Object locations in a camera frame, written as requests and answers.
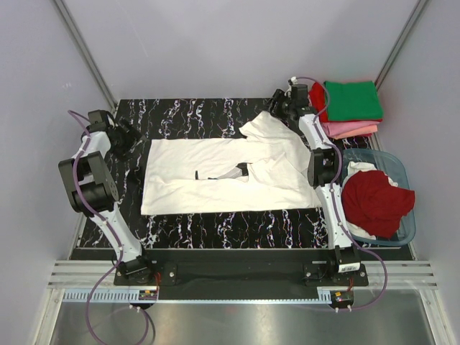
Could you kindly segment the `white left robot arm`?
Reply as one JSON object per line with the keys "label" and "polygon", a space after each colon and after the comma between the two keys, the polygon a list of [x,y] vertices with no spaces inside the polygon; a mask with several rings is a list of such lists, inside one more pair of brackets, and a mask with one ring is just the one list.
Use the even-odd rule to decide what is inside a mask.
{"label": "white left robot arm", "polygon": [[105,110],[87,116],[68,113],[83,129],[77,152],[58,164],[69,203],[108,239],[116,258],[116,275],[146,285],[154,279],[155,267],[119,210],[118,188],[105,162],[108,153],[124,159],[144,137],[129,122],[116,120]]}

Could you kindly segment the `white printed t shirt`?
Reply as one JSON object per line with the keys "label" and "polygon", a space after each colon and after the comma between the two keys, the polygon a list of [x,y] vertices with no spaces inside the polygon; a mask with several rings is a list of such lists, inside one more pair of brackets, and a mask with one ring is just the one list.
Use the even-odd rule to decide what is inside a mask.
{"label": "white printed t shirt", "polygon": [[268,112],[241,139],[156,139],[145,169],[141,214],[316,208],[306,177],[310,152]]}

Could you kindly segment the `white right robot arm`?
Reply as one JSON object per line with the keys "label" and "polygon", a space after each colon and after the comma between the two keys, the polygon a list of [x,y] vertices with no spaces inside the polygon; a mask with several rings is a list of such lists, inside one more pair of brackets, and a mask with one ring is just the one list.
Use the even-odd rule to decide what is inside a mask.
{"label": "white right robot arm", "polygon": [[306,281],[345,286],[359,274],[361,260],[341,202],[342,153],[324,132],[320,114],[310,106],[308,86],[292,80],[288,84],[286,91],[274,92],[269,112],[278,119],[295,122],[306,138],[310,147],[307,179],[321,202],[328,227],[328,259],[318,277],[307,277]]}

